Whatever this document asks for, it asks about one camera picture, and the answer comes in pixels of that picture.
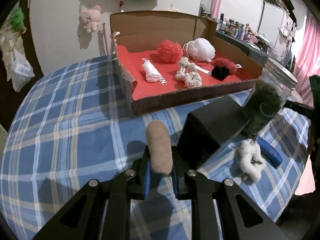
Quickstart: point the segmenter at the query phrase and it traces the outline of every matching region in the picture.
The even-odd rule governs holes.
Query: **black scrunchie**
[[[215,66],[211,71],[211,75],[220,81],[223,81],[228,75],[230,70],[227,67]]]

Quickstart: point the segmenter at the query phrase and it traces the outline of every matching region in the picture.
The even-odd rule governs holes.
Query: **red loofah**
[[[158,55],[164,63],[175,64],[177,63],[182,55],[183,49],[179,43],[173,43],[169,40],[164,40],[158,45]]]
[[[221,66],[221,67],[228,68],[230,70],[230,75],[234,75],[237,72],[236,64],[234,64],[232,61],[226,58],[218,57],[215,60],[213,60],[211,64],[214,66]]]

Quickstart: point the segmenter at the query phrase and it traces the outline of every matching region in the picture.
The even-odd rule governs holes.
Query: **jar lid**
[[[272,58],[268,58],[265,67],[286,87],[294,90],[298,84],[297,79],[285,67]]]

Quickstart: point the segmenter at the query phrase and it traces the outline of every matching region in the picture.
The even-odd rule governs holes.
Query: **table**
[[[267,62],[267,59],[271,57],[268,53],[263,50],[257,50],[250,46],[247,42],[242,41],[241,39],[229,36],[225,33],[220,31],[216,31],[216,37],[236,46],[239,48],[243,53],[247,56],[252,58],[255,62],[257,62],[260,66],[264,66]]]
[[[112,179],[141,158],[149,122],[162,121],[176,145],[187,114],[214,100],[130,119],[115,64],[105,56],[57,70],[40,79],[19,107],[3,153],[0,208],[20,240],[31,240],[90,179]],[[243,104],[248,94],[230,96]],[[282,165],[267,163],[258,183],[240,185],[274,221],[298,186],[307,132],[305,117],[281,110],[260,135],[281,154]],[[239,138],[199,171],[216,181],[239,176],[238,144]],[[191,203],[175,199],[171,177],[153,174],[148,199],[132,201],[131,237],[191,239]]]

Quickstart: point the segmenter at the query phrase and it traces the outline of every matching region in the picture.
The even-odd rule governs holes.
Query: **pink plush toy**
[[[96,5],[92,9],[80,13],[80,18],[86,24],[84,27],[87,33],[95,32],[99,26],[99,21],[101,17],[101,8]]]

